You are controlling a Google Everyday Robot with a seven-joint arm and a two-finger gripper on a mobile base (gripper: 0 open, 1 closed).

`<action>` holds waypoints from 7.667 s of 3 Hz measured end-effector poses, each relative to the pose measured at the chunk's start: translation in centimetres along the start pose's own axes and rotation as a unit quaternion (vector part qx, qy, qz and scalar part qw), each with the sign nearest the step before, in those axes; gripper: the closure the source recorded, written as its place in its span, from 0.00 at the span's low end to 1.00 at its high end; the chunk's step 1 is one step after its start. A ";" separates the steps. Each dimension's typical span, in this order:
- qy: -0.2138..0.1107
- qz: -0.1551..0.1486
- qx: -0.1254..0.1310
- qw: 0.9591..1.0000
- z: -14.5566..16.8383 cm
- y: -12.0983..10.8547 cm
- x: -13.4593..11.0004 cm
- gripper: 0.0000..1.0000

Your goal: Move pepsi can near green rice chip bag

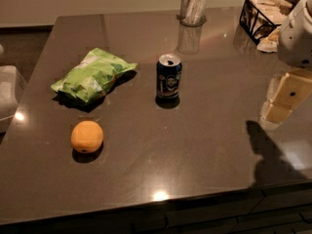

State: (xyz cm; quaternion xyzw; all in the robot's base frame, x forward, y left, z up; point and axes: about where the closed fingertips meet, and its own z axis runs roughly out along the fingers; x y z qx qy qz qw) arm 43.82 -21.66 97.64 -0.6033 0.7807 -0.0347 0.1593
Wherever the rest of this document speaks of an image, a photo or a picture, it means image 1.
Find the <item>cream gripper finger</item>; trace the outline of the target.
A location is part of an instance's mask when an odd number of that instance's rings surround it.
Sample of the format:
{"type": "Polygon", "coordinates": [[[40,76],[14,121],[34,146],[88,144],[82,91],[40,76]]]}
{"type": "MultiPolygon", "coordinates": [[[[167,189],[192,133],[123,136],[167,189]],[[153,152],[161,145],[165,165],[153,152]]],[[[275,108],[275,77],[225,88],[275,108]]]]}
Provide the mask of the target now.
{"type": "Polygon", "coordinates": [[[312,94],[312,71],[294,69],[281,76],[273,101],[263,104],[263,119],[275,124],[286,120],[312,94]]]}
{"type": "Polygon", "coordinates": [[[268,90],[267,90],[267,94],[266,94],[267,100],[269,100],[269,101],[274,100],[275,96],[278,93],[278,88],[279,88],[281,79],[282,79],[281,76],[274,75],[273,78],[270,80],[268,90]]]}

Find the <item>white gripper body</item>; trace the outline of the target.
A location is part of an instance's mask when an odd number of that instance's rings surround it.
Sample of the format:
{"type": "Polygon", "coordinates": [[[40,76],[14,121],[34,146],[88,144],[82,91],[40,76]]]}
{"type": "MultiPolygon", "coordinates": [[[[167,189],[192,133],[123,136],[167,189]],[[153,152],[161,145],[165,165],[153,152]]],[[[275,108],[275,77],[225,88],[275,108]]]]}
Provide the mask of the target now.
{"type": "Polygon", "coordinates": [[[312,67],[312,17],[306,3],[297,3],[282,23],[277,53],[290,66],[312,67]]]}

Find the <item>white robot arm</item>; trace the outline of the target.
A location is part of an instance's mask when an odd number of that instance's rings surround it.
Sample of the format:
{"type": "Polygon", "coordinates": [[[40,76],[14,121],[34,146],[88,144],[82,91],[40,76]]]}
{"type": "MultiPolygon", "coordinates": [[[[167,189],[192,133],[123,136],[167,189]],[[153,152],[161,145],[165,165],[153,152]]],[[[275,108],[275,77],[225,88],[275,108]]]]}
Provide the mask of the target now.
{"type": "Polygon", "coordinates": [[[300,0],[282,23],[277,55],[292,70],[271,79],[261,117],[281,124],[312,94],[312,0],[300,0]]]}

